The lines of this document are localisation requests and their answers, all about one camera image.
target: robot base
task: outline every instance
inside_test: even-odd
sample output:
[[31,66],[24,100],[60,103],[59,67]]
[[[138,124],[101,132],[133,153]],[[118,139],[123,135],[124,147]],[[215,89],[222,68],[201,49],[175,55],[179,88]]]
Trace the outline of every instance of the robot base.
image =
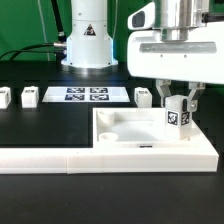
[[118,63],[103,68],[81,68],[70,65],[61,65],[62,70],[80,75],[104,75],[118,70]]

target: small white block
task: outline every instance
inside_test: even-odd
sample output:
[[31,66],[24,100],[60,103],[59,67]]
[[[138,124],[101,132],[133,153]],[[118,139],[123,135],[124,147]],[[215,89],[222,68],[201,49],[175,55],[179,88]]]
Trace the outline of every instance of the small white block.
[[21,98],[23,108],[36,108],[39,100],[38,87],[36,86],[25,87],[23,89]]
[[8,87],[0,88],[0,109],[6,109],[11,102],[11,89]]
[[191,136],[192,113],[183,111],[186,96],[175,95],[166,98],[166,134],[175,139]]
[[152,94],[147,88],[135,88],[135,102],[138,108],[151,108],[152,107]]

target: green background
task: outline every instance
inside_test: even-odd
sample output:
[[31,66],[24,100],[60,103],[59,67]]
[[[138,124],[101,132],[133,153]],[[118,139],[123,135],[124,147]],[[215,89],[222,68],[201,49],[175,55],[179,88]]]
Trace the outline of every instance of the green background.
[[[50,0],[40,0],[46,27],[47,42],[57,41],[57,30]],[[127,18],[150,0],[119,0],[118,25],[114,40],[114,56],[120,62],[127,61]],[[71,32],[71,0],[58,0],[64,30]],[[108,0],[108,32],[113,33],[115,0]],[[210,2],[211,12],[223,12],[224,4]],[[38,0],[1,0],[0,3],[0,54],[10,50],[44,43]],[[17,60],[49,60],[47,55],[23,53]]]

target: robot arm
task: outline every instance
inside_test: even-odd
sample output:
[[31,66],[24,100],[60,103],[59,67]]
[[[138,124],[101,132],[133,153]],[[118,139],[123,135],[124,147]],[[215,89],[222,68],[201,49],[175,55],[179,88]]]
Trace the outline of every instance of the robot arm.
[[128,18],[130,30],[142,30],[152,28],[155,20],[155,3],[151,2]]

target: white plastic base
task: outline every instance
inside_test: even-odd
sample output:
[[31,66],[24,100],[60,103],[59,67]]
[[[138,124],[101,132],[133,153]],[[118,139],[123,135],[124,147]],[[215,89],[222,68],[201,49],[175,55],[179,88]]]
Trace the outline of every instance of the white plastic base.
[[94,108],[93,144],[111,172],[216,171],[218,165],[216,150],[194,122],[190,138],[166,135],[163,108]]
[[0,174],[217,170],[219,156],[194,123],[184,140],[164,129],[164,109],[94,109],[93,149],[0,149]]

